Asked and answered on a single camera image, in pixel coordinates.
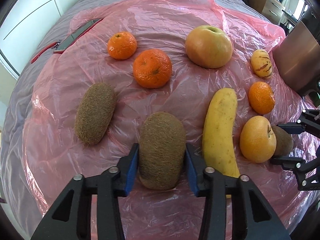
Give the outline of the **small brown kiwi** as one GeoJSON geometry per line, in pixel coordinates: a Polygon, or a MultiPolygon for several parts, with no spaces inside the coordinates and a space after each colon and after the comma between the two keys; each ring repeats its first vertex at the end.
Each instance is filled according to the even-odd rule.
{"type": "Polygon", "coordinates": [[[278,126],[272,126],[272,129],[277,140],[274,156],[288,156],[293,150],[292,136],[278,126]]]}

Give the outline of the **small orange-yellow apple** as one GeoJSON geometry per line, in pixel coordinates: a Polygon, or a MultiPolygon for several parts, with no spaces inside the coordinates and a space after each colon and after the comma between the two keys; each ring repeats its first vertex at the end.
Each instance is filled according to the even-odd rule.
{"type": "Polygon", "coordinates": [[[257,115],[245,123],[240,134],[240,150],[246,159],[264,163],[273,156],[276,145],[276,135],[267,118],[257,115]]]}

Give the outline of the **yellow banana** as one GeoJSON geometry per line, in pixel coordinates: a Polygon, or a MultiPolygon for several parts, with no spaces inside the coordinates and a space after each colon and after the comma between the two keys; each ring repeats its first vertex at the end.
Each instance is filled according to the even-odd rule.
{"type": "Polygon", "coordinates": [[[237,107],[234,89],[218,90],[210,101],[202,135],[202,154],[206,165],[234,178],[240,176],[233,145],[237,107]]]}

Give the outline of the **yellow purple-striped pepino melon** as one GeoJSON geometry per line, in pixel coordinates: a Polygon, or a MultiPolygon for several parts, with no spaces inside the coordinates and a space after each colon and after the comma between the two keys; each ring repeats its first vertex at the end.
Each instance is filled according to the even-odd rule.
{"type": "Polygon", "coordinates": [[[266,50],[258,49],[251,56],[251,66],[253,72],[263,79],[271,78],[273,66],[270,56],[266,50]]]}

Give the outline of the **large yellow-red apple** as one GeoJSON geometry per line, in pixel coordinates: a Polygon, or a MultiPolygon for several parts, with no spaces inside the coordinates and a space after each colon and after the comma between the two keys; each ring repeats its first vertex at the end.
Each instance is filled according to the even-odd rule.
{"type": "Polygon", "coordinates": [[[233,54],[229,36],[220,28],[201,25],[193,29],[185,41],[185,52],[196,65],[215,69],[226,65],[233,54]]]}

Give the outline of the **large mandarin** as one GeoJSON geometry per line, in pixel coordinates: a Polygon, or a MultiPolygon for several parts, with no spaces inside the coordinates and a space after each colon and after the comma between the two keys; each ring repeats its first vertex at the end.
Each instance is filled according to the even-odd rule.
{"type": "Polygon", "coordinates": [[[171,78],[172,63],[168,55],[160,49],[145,50],[133,63],[133,76],[144,88],[161,88],[171,78]]]}

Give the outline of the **small mandarin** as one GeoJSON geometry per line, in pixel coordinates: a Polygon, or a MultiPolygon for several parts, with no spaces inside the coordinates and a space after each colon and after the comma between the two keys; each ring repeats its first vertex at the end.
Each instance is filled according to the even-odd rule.
{"type": "Polygon", "coordinates": [[[135,37],[122,31],[114,34],[107,43],[107,52],[115,60],[127,60],[137,50],[137,41],[135,37]]]}

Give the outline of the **grey bed cover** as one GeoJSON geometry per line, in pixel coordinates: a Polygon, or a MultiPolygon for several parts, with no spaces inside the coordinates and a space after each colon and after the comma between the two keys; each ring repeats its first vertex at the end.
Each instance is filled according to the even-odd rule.
{"type": "MultiPolygon", "coordinates": [[[[50,29],[42,44],[61,38],[67,33],[71,19],[80,11],[109,5],[121,0],[80,0],[50,29]]],[[[245,5],[242,0],[215,0],[219,5],[234,9],[254,17],[263,15],[245,5]]],[[[46,52],[35,64],[27,64],[18,78],[9,100],[4,120],[1,148],[1,182],[4,198],[10,206],[13,217],[23,233],[30,237],[38,226],[42,212],[31,192],[23,168],[23,129],[26,120],[31,116],[31,95],[34,83],[51,57],[46,52]]]]}

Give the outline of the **wooden drawer cabinet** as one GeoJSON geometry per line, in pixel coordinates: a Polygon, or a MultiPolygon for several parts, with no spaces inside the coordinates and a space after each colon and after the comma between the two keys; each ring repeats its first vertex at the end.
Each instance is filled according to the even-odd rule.
{"type": "Polygon", "coordinates": [[[249,0],[249,6],[278,25],[285,7],[278,0],[249,0]]]}

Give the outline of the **pink plastic sheet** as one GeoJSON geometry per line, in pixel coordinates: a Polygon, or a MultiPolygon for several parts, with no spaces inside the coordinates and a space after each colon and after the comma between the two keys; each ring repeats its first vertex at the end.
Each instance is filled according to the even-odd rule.
{"type": "Polygon", "coordinates": [[[40,213],[47,212],[75,174],[100,174],[128,154],[152,113],[176,116],[187,141],[200,147],[212,96],[220,88],[231,87],[238,97],[233,143],[239,170],[253,179],[287,229],[293,230],[315,193],[298,191],[295,176],[279,166],[247,161],[239,148],[242,127],[255,115],[247,92],[258,77],[249,59],[257,49],[270,51],[278,45],[285,37],[283,29],[243,13],[239,7],[222,7],[217,0],[125,0],[76,14],[70,31],[92,18],[100,22],[64,53],[52,55],[33,88],[23,152],[27,182],[40,213]],[[219,69],[196,66],[185,54],[186,36],[204,24],[222,28],[233,43],[231,61],[219,69]],[[109,57],[106,44],[119,31],[133,33],[137,53],[152,48],[167,53],[173,72],[164,87],[141,87],[133,78],[133,59],[109,57]],[[86,90],[97,82],[114,88],[117,105],[103,139],[86,146],[74,132],[76,111],[86,90]]]}

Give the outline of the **smartphone with red case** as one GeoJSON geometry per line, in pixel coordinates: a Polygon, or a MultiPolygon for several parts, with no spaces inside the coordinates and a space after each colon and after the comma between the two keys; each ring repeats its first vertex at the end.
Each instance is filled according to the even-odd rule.
{"type": "Polygon", "coordinates": [[[44,47],[35,57],[32,58],[30,63],[33,64],[34,62],[36,62],[37,59],[48,49],[53,49],[54,54],[62,54],[67,48],[73,45],[76,42],[76,40],[78,40],[81,36],[85,35],[85,33],[87,33],[101,21],[102,18],[95,18],[87,21],[78,29],[69,34],[64,40],[58,40],[44,47]]]}

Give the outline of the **white wardrobe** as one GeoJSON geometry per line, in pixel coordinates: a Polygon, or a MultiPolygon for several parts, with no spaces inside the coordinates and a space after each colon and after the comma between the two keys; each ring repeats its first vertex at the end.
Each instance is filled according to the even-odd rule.
{"type": "Polygon", "coordinates": [[[19,76],[37,46],[78,0],[18,0],[1,25],[1,61],[19,76]]]}

